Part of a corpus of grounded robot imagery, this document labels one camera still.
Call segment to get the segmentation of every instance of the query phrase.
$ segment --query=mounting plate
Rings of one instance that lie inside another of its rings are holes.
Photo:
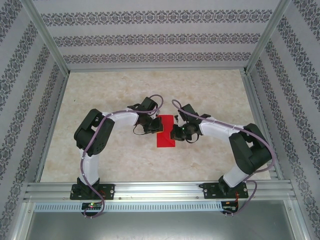
[[[97,191],[103,196],[104,200],[113,200],[115,195],[114,184],[99,184]],[[73,184],[70,193],[71,200],[100,200],[98,195],[89,196],[79,184]]]
[[[219,189],[218,182],[207,182],[199,185],[203,189],[204,199],[234,199],[236,192],[239,199],[247,199],[248,189],[245,182],[241,182],[238,186],[234,187],[227,195],[224,195]]]

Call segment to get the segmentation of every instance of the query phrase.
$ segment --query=marble floor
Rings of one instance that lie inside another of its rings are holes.
[[[254,122],[238,70],[71,73],[41,182],[76,181],[80,154],[74,133],[91,109],[122,110],[152,94],[164,98],[161,114],[176,115],[171,100],[177,99],[182,105],[190,103],[200,115],[236,125]],[[112,132],[100,154],[100,181],[214,181],[235,164],[230,145],[213,137],[157,148],[155,134],[132,131],[128,126]],[[270,179],[270,174],[258,173],[252,179]]]

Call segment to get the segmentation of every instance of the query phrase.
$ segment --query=patterned wallpaper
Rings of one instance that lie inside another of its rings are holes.
[[[71,70],[244,67],[279,0],[35,0]]]
[[[320,239],[319,17],[315,0],[293,0],[250,73],[311,239]]]
[[[0,1],[0,240],[33,182],[65,76],[18,0]]]

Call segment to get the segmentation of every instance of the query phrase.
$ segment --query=enclosure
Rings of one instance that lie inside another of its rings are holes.
[[[320,239],[319,5],[2,0],[0,239]],[[100,183],[113,184],[103,215],[81,214],[78,126],[91,109],[154,94],[160,116],[178,114],[177,99],[258,126],[276,160],[246,182],[254,197],[239,214],[221,214],[234,198],[199,187],[232,169],[230,144],[201,135],[157,147],[158,133],[132,126],[99,156]]]

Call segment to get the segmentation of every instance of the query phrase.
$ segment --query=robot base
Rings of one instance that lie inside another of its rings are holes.
[[[100,184],[98,180],[92,187],[100,193],[104,200],[113,200],[115,195],[114,184]],[[70,193],[71,200],[100,200],[100,197],[95,194],[87,185],[85,185],[79,178],[77,184],[73,184]]]
[[[247,185],[244,182],[231,188],[226,195],[219,189],[218,182],[203,183],[199,185],[199,188],[203,189],[204,199],[234,199],[236,193],[238,193],[239,199],[247,199],[249,197]]]

